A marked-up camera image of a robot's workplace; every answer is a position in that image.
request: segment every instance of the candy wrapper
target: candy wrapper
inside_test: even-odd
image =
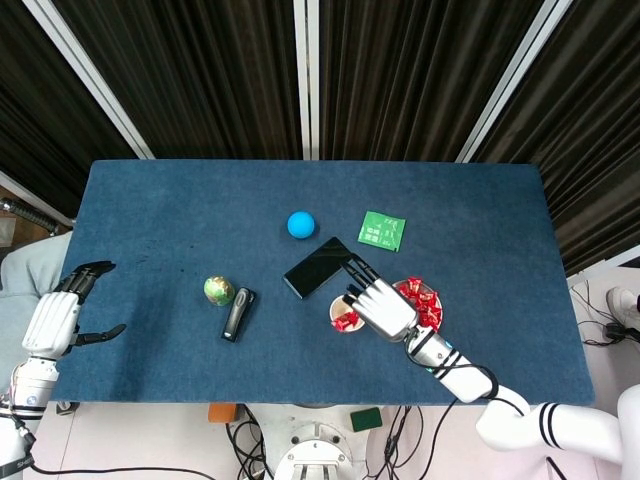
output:
[[[397,290],[416,307],[420,325],[431,327],[437,332],[442,324],[442,304],[438,299],[438,292],[426,292],[420,287],[423,287],[421,278],[409,277]]]
[[[349,326],[355,327],[358,324],[358,320],[360,320],[360,317],[358,317],[356,312],[352,311],[340,315],[331,322],[331,325],[339,332],[344,332]]]

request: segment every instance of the white floor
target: white floor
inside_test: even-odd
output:
[[[625,285],[640,291],[640,269],[618,268],[590,282],[591,301],[606,310],[605,292]],[[586,293],[586,286],[576,287]],[[578,321],[591,319],[581,301],[572,295]],[[587,338],[598,337],[599,330],[581,325]],[[607,348],[586,347],[587,361],[596,389],[598,408],[615,414],[616,399],[626,387],[640,383],[640,350],[624,342]],[[438,437],[436,454],[428,478],[487,480],[559,480],[549,474],[545,456],[551,456],[569,480],[617,480],[619,467],[593,458],[537,448],[501,453],[482,444],[474,430],[482,407],[456,407],[445,420]],[[58,417],[54,408],[45,414],[34,448],[36,463],[45,469],[113,468],[121,466],[170,466],[201,470],[217,480],[236,478],[239,465],[226,438],[223,426],[207,422],[207,405],[187,404],[83,404],[72,416]],[[397,471],[401,480],[415,480],[422,472],[434,427],[443,407],[423,408],[425,440],[414,460]],[[387,409],[389,419],[393,411]],[[415,444],[419,426],[417,417],[408,422],[401,440],[401,458]],[[385,428],[372,433],[368,457],[371,471],[379,465],[386,438]],[[26,479],[42,479],[27,471]],[[68,478],[195,479],[188,474],[135,472],[108,476],[74,475]]]

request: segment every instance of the black phone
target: black phone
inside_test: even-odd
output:
[[[300,298],[308,297],[334,276],[340,270],[340,264],[349,258],[349,249],[337,237],[332,237],[285,273],[284,281]]]

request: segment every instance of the blue table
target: blue table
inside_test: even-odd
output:
[[[286,220],[313,213],[295,240]],[[406,218],[398,253],[356,241],[367,210]],[[306,300],[282,274],[338,236],[389,281],[440,292],[441,333],[531,403],[594,394],[537,170],[395,162],[101,161],[91,170],[66,273],[111,260],[82,331],[124,322],[116,340],[74,349],[55,398],[123,402],[445,404],[451,395],[401,344],[343,335],[328,309],[339,273]],[[204,280],[257,292],[238,343]]]

